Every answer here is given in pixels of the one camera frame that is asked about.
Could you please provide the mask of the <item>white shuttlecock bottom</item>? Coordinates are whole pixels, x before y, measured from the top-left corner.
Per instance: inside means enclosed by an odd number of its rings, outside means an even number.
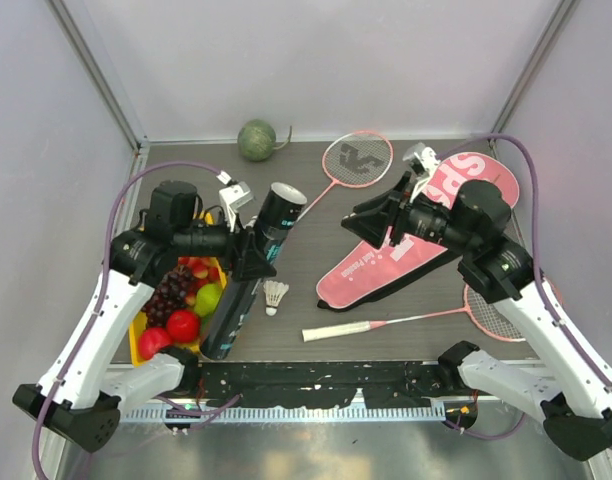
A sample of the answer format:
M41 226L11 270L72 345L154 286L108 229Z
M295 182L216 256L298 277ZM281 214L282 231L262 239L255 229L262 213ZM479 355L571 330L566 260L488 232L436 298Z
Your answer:
M268 316L274 316L281 300L289 291L290 286L287 283L267 280L264 282L263 290L265 295L265 313Z

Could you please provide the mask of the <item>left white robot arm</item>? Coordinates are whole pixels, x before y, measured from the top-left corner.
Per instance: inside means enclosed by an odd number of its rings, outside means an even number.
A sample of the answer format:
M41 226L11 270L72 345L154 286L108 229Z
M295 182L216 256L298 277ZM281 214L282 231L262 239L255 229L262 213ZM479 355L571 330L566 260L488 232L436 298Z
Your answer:
M224 222L201 224L196 187L160 183L143 225L108 242L93 297L62 353L36 384L18 386L14 405L40 427L94 453L108 443L122 414L161 393L192 396L201 368L197 356L184 348L164 346L112 384L105 383L105 371L130 323L179 258L217 258L237 290L224 294L230 301L252 295L263 279L275 275L275 259L306 198L274 182L256 218L242 224L238 209L250 197L245 183L229 182L220 192Z

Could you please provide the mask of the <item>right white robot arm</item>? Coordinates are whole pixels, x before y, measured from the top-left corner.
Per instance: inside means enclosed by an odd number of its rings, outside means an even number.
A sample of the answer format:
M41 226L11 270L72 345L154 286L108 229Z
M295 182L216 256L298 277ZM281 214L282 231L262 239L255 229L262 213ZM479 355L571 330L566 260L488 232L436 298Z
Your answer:
M341 225L373 247L409 234L459 257L465 283L505 317L549 369L547 382L461 341L439 358L440 386L492 394L540 422L569 457L585 461L612 447L612 369L582 340L536 259L509 238L512 209L484 180L463 183L451 206L396 186L353 208Z

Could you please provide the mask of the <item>black shuttlecock tube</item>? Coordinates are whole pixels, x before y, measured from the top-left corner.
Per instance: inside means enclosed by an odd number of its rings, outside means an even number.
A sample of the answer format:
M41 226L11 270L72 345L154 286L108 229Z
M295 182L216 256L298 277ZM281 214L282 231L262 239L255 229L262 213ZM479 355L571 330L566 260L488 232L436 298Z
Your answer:
M306 196L297 188L283 182L270 185L256 218L235 243L230 279L200 347L205 358L224 360L230 354L260 286L276 275L274 263L306 204Z

